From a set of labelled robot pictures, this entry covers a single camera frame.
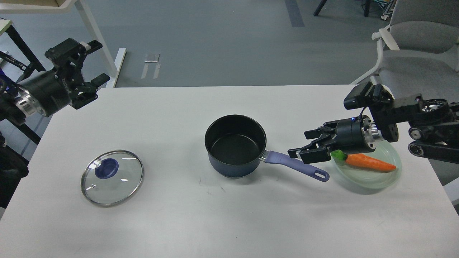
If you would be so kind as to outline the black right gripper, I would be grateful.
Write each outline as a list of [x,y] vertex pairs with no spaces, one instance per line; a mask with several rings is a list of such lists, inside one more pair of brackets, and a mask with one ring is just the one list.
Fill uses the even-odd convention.
[[383,141],[381,131],[369,116],[356,116],[339,121],[325,122],[321,127],[304,132],[308,145],[287,151],[290,158],[304,164],[322,163],[332,159],[331,152],[374,151]]

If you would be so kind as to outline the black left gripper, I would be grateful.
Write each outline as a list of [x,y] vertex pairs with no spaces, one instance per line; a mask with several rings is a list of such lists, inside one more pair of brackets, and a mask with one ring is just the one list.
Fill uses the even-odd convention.
[[45,57],[54,67],[18,83],[18,109],[26,117],[34,113],[51,116],[67,105],[80,109],[95,101],[97,91],[110,77],[103,73],[85,82],[82,67],[87,56],[101,48],[97,40],[81,43],[69,38],[48,49]]

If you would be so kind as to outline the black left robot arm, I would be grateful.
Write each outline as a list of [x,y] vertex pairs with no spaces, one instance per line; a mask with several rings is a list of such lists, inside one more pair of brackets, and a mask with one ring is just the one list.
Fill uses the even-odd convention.
[[53,64],[51,70],[15,83],[14,90],[2,87],[1,120],[22,125],[35,113],[49,117],[66,106],[77,110],[95,101],[110,77],[102,73],[86,82],[81,71],[87,56],[102,47],[97,40],[84,43],[69,38],[48,49],[45,57]]

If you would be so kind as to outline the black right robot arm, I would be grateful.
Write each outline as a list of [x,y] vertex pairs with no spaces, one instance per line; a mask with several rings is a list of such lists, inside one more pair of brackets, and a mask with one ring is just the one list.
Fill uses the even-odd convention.
[[458,103],[445,99],[423,99],[415,94],[395,99],[381,84],[356,85],[343,101],[344,108],[369,109],[349,119],[324,123],[304,133],[311,143],[288,150],[289,157],[305,164],[331,160],[331,152],[370,153],[376,142],[397,142],[397,124],[409,124],[411,154],[448,163],[458,163]]

